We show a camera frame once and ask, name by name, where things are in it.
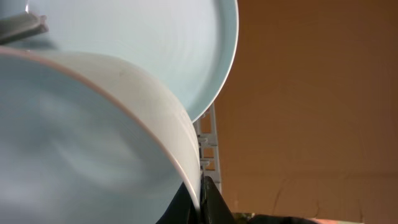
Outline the light blue plate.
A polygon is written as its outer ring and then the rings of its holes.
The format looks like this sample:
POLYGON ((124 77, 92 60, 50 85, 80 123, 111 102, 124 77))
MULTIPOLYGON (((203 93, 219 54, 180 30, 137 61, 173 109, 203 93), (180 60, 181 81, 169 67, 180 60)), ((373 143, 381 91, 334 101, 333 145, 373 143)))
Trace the light blue plate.
POLYGON ((235 0, 2 0, 1 17, 44 15, 49 31, 14 43, 29 50, 110 55, 162 80, 196 121, 231 70, 235 0))

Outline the light blue bowl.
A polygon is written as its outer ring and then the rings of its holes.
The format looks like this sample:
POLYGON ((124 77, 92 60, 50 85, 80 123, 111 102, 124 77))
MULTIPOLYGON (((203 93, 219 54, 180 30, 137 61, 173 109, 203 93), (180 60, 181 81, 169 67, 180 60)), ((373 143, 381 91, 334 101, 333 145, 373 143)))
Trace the light blue bowl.
POLYGON ((1 48, 1 222, 156 223, 198 140, 179 99, 119 58, 1 48))

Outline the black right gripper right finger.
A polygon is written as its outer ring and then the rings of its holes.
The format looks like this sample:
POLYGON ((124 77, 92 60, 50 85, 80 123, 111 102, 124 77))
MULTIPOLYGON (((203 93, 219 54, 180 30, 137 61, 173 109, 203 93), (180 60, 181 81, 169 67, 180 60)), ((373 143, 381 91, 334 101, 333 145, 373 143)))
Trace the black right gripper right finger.
POLYGON ((201 178, 201 222, 204 224, 236 224, 213 179, 201 178))

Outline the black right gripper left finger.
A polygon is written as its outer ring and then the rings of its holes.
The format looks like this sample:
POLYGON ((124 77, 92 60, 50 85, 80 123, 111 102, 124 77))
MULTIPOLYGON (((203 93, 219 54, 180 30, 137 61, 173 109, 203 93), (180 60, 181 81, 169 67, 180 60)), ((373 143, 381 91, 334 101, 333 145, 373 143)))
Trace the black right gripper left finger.
POLYGON ((194 224, 195 209, 184 183, 181 184, 171 203, 156 224, 194 224))

